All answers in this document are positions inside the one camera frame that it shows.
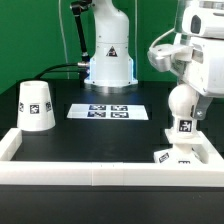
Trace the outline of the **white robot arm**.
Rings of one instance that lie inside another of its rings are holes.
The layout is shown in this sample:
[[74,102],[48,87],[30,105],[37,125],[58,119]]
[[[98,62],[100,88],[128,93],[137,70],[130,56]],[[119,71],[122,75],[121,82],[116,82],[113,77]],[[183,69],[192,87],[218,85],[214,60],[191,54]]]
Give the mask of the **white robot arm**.
[[[93,0],[92,8],[96,50],[85,83],[103,90],[135,84],[127,16],[112,0]],[[149,62],[199,93],[193,117],[202,120],[211,100],[224,98],[224,0],[178,0],[172,31],[172,44],[151,44]]]

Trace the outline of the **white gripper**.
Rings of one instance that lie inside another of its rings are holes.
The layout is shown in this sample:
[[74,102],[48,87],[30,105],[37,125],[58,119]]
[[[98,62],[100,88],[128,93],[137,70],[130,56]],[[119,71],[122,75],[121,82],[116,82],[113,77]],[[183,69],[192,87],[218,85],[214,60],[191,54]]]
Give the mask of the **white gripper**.
[[191,61],[175,55],[171,72],[201,94],[194,118],[204,120],[212,97],[224,98],[224,40],[192,37],[189,44],[193,46]]

